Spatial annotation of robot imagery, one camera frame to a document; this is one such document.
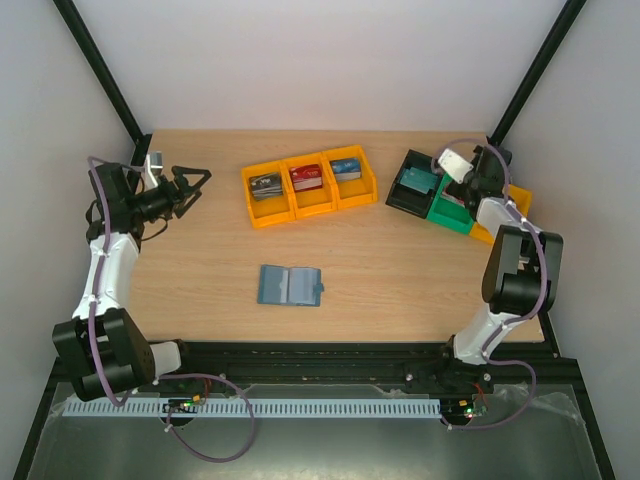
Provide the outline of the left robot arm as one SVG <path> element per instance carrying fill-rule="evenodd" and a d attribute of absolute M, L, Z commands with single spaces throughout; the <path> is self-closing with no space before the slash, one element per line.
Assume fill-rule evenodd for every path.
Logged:
<path fill-rule="evenodd" d="M 131 278 L 147 224 L 182 217 L 201 197 L 207 169 L 174 166 L 162 173 L 159 153 L 132 167 L 87 160 L 95 200 L 86 212 L 91 259 L 84 291 L 52 340 L 77 397 L 122 407 L 139 387 L 180 369 L 177 340 L 150 344 L 127 310 Z"/>

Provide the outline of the blue card holder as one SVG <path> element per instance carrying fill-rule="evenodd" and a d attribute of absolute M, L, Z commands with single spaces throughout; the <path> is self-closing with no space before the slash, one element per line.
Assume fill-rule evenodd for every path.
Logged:
<path fill-rule="evenodd" d="M 257 303 L 319 307 L 324 292 L 321 270 L 311 267 L 260 267 Z"/>

